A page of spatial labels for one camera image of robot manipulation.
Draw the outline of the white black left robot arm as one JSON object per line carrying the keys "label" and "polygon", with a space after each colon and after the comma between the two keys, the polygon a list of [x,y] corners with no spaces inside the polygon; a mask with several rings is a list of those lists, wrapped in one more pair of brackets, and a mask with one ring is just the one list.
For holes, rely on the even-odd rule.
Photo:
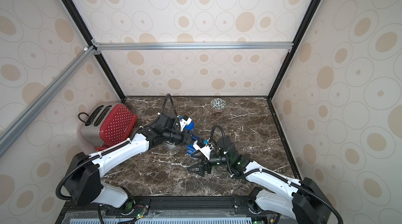
{"label": "white black left robot arm", "polygon": [[58,199],[77,206],[96,203],[129,212],[134,208],[133,196],[124,188],[102,182],[101,178],[126,160],[162,143],[187,145],[192,140],[193,120],[176,111],[164,113],[148,125],[140,126],[125,141],[90,155],[79,153],[56,187]]}

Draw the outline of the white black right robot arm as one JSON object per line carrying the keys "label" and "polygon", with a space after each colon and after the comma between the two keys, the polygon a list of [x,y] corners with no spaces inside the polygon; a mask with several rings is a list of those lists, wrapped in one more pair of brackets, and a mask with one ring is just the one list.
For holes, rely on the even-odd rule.
{"label": "white black right robot arm", "polygon": [[334,215],[338,223],[343,218],[311,179],[290,178],[265,168],[258,162],[240,155],[230,138],[221,133],[219,140],[203,139],[185,130],[184,139],[195,149],[193,157],[199,163],[188,168],[189,172],[203,177],[214,166],[225,166],[234,180],[247,180],[260,187],[251,194],[249,210],[260,213],[272,211],[295,219],[299,224],[326,224]]}

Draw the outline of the red polka dot toaster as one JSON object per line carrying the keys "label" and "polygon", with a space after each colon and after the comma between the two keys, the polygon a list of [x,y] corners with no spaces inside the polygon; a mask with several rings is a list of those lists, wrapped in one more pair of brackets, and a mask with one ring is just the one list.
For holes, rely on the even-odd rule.
{"label": "red polka dot toaster", "polygon": [[80,112],[78,119],[83,123],[81,137],[91,145],[104,143],[114,146],[125,141],[133,130],[138,116],[122,103],[101,103],[91,114]]}

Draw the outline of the red plastic rack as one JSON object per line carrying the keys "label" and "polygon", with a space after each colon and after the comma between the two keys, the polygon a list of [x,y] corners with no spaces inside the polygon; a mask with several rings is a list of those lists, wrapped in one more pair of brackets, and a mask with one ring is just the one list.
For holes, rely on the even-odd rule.
{"label": "red plastic rack", "polygon": [[110,148],[110,146],[108,144],[104,143],[103,145],[98,146],[98,147],[95,146],[94,148],[95,148],[96,152],[99,152],[99,151],[103,151],[103,150]]}

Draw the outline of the silver aluminium crossbar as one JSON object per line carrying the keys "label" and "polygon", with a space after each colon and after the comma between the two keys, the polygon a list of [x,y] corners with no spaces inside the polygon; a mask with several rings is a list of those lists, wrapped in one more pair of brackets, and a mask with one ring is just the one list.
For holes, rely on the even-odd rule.
{"label": "silver aluminium crossbar", "polygon": [[95,43],[99,50],[242,50],[292,49],[292,42],[214,42],[214,43]]}

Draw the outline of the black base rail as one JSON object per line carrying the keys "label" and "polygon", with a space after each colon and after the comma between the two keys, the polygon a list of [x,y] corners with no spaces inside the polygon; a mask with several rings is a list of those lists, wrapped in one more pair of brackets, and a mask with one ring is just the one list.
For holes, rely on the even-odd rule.
{"label": "black base rail", "polygon": [[253,213],[249,196],[137,196],[133,209],[67,202],[58,224],[294,224],[295,220],[277,211]]}

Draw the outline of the silver aluminium left rail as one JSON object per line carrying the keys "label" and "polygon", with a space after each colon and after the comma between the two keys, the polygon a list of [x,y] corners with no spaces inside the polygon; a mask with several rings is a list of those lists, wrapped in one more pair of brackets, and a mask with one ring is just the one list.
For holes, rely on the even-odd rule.
{"label": "silver aluminium left rail", "polygon": [[1,156],[15,143],[33,120],[44,110],[44,108],[61,91],[67,82],[81,68],[87,59],[95,53],[95,47],[89,46],[83,50],[60,75],[46,87],[45,90],[23,111],[23,113],[8,126],[1,135]]}

